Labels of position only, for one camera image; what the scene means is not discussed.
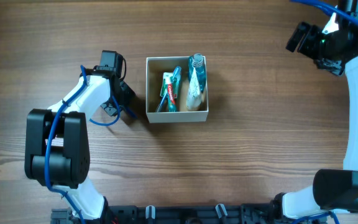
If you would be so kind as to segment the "blue disposable razor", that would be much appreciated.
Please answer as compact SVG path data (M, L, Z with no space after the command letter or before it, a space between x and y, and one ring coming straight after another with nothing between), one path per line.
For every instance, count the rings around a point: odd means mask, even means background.
M129 115L131 118L137 119L136 114L135 114L128 106L125 106L125 107L124 107L124 111L125 111L126 114Z

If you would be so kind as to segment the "green Dettol soap bar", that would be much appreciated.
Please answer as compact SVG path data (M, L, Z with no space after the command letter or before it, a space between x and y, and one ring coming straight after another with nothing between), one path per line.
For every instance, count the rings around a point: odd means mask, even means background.
M162 87L160 90L160 96L162 97L165 94L166 90L166 84L165 84L165 78L170 77L172 85L173 85L173 91L174 91L174 98L177 99L179 95L179 88L180 88L180 81L181 81L181 74L173 75L173 73L164 72L163 73L163 81L162 81Z

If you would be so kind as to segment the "Colgate toothpaste tube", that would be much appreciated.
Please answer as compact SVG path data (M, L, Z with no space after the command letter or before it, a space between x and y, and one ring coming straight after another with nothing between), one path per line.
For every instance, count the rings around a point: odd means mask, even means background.
M170 77L166 77L165 78L165 84L166 84L166 89L167 89L167 102L168 102L168 111L169 112L176 112L177 111L177 107L175 104L175 98L174 98L174 91L173 91L173 85L171 82Z

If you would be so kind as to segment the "blue white toothbrush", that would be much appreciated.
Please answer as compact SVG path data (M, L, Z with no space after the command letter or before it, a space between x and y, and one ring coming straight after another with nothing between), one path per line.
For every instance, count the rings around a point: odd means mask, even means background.
M176 99L181 80L181 67L176 66L172 73L163 74L163 82L160 90L160 103L155 110L157 113L162 112L163 107L167 106L168 112L177 112Z

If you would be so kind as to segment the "white lotion tube with leaves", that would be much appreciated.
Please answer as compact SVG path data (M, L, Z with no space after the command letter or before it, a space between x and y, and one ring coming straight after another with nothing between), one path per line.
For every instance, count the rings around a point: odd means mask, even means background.
M189 87L188 95L186 98L186 108L188 111L196 111L200 108L201 105L201 90L200 83L196 74L196 68L193 69Z

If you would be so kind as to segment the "blue Listerine mouthwash bottle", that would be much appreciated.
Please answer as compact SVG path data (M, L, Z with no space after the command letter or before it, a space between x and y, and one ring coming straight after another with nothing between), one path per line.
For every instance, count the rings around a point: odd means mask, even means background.
M200 84L200 91L203 93L206 85L206 67L204 63L204 56L202 54L194 54L188 59L188 80L191 80L193 70L196 70L196 76Z

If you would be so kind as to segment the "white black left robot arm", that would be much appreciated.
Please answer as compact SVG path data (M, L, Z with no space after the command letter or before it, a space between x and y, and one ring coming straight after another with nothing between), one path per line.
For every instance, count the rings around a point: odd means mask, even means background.
M126 67L101 63L81 67L78 84L67 96L47 109L27 115L24 170L48 191L68 204L75 223L117 223L106 197L88 176L90 146L87 124L103 106L114 117L127 109L132 93L123 90Z

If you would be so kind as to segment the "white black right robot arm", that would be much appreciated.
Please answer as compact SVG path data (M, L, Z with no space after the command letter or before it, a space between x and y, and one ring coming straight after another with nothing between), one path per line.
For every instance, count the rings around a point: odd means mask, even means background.
M349 88L349 137L341 170L317 171L311 186L284 193L272 205L275 219L301 220L326 212L358 213L358 23L296 27L287 50L314 60L319 69L345 75Z

